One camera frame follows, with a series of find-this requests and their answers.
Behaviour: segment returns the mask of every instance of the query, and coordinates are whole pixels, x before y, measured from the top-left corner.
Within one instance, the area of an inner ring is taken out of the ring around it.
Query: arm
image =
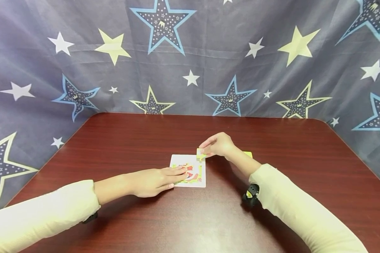
[[[226,157],[250,183],[259,185],[262,207],[296,232],[313,253],[368,252],[345,224],[276,168],[261,165],[235,146]]]
[[[182,167],[142,170],[95,183],[84,180],[68,184],[6,207],[0,210],[0,253],[19,252],[41,239],[70,229],[93,215],[100,205],[119,197],[129,194],[153,197],[185,178]]]

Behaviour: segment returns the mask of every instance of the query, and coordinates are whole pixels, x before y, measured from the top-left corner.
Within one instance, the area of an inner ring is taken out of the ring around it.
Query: right hand
[[[163,191],[172,189],[174,183],[188,177],[187,168],[179,166],[175,168],[140,170],[125,174],[130,184],[130,193],[137,197],[155,197]]]
[[[232,152],[236,146],[231,140],[231,137],[224,133],[217,133],[206,139],[203,143],[198,147],[199,149],[203,149],[203,154],[206,154],[207,157],[211,157],[213,155],[224,156],[226,159],[227,155]]]

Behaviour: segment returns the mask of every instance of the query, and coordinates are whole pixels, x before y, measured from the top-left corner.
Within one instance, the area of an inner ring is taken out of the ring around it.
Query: reddish-brown tabletop
[[[83,179],[168,167],[172,154],[195,154],[220,131],[259,162],[281,170],[342,220],[369,252],[380,253],[380,181],[328,125],[311,119],[99,114],[10,205]],[[24,252],[309,252],[267,210],[244,208],[246,189],[225,159],[208,158],[206,188],[121,198],[103,206],[96,220]]]

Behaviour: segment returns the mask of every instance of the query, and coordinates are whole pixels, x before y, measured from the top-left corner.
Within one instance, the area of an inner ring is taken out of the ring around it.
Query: blue fabric backdrop
[[[97,112],[315,118],[380,178],[380,0],[0,0],[0,208]]]

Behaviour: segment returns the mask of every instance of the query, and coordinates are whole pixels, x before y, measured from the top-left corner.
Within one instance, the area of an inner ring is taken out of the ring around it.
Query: cream long-sleeve shirt
[[[312,253],[368,252],[347,226],[272,166],[262,165],[249,181],[259,185],[263,208],[294,230]],[[0,253],[19,252],[70,229],[99,208],[92,180],[4,208],[0,210]]]

